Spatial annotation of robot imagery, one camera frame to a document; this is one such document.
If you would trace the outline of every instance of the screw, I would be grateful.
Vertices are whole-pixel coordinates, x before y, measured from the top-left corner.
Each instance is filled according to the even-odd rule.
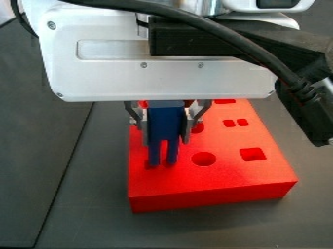
[[[48,21],[46,26],[50,30],[54,30],[57,28],[56,23],[53,21]]]
[[[147,64],[145,62],[141,62],[141,63],[140,63],[140,67],[141,67],[141,68],[147,68],[147,67],[148,67],[148,64]]]

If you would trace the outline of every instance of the robotic arm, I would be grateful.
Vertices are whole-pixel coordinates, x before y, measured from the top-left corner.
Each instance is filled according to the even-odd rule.
[[[264,98],[276,78],[276,94],[322,146],[333,138],[333,93],[327,79],[315,82],[331,75],[333,43],[298,31],[279,13],[303,11],[313,1],[24,0],[24,9],[52,91],[65,101],[125,101],[148,146],[156,112],[139,100],[160,100],[151,108],[163,112],[198,99],[180,116],[173,112],[184,117],[173,130],[187,142],[211,99]]]

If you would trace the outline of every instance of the black connector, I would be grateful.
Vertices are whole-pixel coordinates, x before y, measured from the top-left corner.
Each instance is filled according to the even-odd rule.
[[[309,87],[314,98],[303,103],[280,81],[275,82],[276,95],[291,114],[309,141],[317,147],[331,144],[333,139],[333,92],[321,84]]]

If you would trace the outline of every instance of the round hole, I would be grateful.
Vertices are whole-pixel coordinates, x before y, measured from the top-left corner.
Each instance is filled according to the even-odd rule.
[[[191,129],[192,134],[202,133],[204,130],[204,124],[203,123],[196,123],[195,127]]]
[[[148,102],[145,100],[140,100],[139,101],[139,106],[143,108],[143,109],[147,109],[148,108]]]
[[[200,167],[208,167],[215,163],[215,155],[210,152],[199,152],[192,155],[192,163]]]

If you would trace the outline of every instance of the dark gray table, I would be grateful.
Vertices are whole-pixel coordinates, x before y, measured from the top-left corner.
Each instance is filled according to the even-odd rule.
[[[303,30],[333,36],[331,10],[330,0],[317,0],[290,16]],[[286,198],[133,215],[125,199],[127,115],[119,102],[97,103],[36,247],[331,248],[333,148],[311,146],[274,95],[252,103],[299,176]]]

